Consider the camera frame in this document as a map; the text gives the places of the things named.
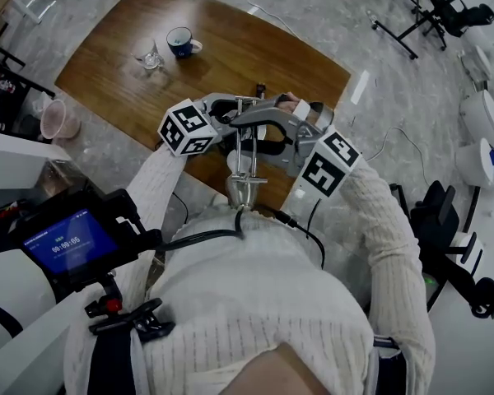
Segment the wooden table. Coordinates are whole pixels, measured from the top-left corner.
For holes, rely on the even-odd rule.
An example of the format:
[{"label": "wooden table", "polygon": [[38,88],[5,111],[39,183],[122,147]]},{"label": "wooden table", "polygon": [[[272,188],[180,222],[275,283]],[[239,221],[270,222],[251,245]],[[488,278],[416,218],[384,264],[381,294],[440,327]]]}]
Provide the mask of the wooden table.
[{"label": "wooden table", "polygon": [[[187,26],[203,51],[176,60],[165,38]],[[165,67],[145,71],[130,55],[133,42],[156,39]],[[293,91],[334,107],[349,73],[286,31],[215,0],[121,0],[86,37],[60,73],[56,85],[88,109],[150,149],[166,110],[211,92],[254,95],[265,83],[268,95]],[[195,156],[185,169],[225,194],[230,175],[217,151]],[[283,170],[259,163],[268,178],[259,203],[280,208],[294,179]]]}]

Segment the blue screen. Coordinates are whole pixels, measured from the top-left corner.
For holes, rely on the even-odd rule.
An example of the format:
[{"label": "blue screen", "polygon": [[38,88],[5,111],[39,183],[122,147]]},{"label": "blue screen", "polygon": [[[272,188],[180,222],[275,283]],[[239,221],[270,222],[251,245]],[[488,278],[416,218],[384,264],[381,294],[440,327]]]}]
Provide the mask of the blue screen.
[{"label": "blue screen", "polygon": [[41,231],[24,245],[54,273],[69,271],[118,248],[87,209]]}]

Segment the white sweater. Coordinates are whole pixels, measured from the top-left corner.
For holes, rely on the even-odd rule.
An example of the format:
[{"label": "white sweater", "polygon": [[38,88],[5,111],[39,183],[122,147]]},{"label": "white sweater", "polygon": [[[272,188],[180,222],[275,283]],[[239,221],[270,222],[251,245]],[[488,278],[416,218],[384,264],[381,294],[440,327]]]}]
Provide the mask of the white sweater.
[{"label": "white sweater", "polygon": [[[161,228],[183,168],[184,159],[163,146],[128,186],[145,228]],[[403,349],[412,376],[409,393],[426,393],[435,342],[417,241],[388,184],[365,161],[341,194],[359,213],[370,251],[369,319],[344,285],[320,270],[318,254],[294,230],[247,213],[241,221],[245,240],[214,239],[171,254],[147,298],[160,297],[159,319],[173,320],[176,327],[168,337],[144,345],[143,352],[134,335],[132,350],[145,359],[134,376],[137,393],[219,393],[247,362],[283,342],[331,393],[362,393],[374,333],[392,337]],[[234,215],[231,210],[206,212],[175,238],[234,229]],[[118,269],[127,310],[145,300],[153,254],[143,253]],[[88,302],[101,295],[99,287],[92,287],[86,289]],[[81,311],[70,328],[64,366],[70,394],[87,390],[95,346],[87,330],[91,322]]]}]

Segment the black clamp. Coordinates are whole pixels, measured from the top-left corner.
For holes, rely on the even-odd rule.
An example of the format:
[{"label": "black clamp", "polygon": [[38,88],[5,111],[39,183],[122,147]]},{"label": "black clamp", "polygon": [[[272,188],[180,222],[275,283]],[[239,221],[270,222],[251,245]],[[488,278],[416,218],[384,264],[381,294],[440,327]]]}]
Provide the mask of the black clamp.
[{"label": "black clamp", "polygon": [[160,323],[153,311],[162,304],[161,299],[148,300],[129,314],[117,314],[91,325],[90,332],[99,335],[104,332],[129,331],[131,328],[137,330],[141,342],[163,338],[172,332],[174,322]]}]

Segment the marble floor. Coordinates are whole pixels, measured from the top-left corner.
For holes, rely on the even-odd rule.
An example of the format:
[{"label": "marble floor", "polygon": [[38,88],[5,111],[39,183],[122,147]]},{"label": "marble floor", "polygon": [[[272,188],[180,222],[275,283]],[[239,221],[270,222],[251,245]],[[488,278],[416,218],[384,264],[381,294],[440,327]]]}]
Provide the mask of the marble floor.
[{"label": "marble floor", "polygon": [[[117,1],[56,0],[40,25],[25,18],[8,31],[4,40],[13,53],[26,61],[23,74],[54,88],[55,79],[77,46]],[[242,10],[252,9],[245,0],[222,1]],[[301,39],[352,73],[336,107],[335,125],[352,139],[365,158],[381,148],[389,128],[401,127],[421,149],[428,181],[439,179],[445,186],[455,186],[454,205],[463,221],[471,194],[454,167],[455,150],[468,141],[459,119],[459,102],[469,87],[457,57],[461,41],[448,38],[449,48],[441,52],[436,37],[425,38],[420,30],[416,31],[407,42],[420,58],[411,61],[383,31],[371,29],[373,16],[394,30],[409,26],[413,16],[407,0],[252,1],[280,16]],[[285,29],[280,21],[260,10],[253,16]],[[352,93],[364,71],[370,79],[355,105],[351,102]],[[300,95],[300,90],[282,91]],[[82,121],[82,131],[76,139],[58,144],[105,191],[128,185],[150,151],[68,95],[59,90],[57,93]],[[391,131],[384,152],[371,165],[389,183],[403,185],[409,205],[424,196],[427,185],[421,157],[402,133]],[[182,176],[176,192],[187,203],[191,216],[200,212],[213,195],[211,189],[188,175]],[[314,204],[314,199],[291,196],[285,208],[306,223]],[[172,235],[183,217],[182,206],[172,198],[165,232]],[[370,279],[358,219],[336,197],[320,203],[311,228],[326,246],[326,269],[341,278],[364,304]]]}]

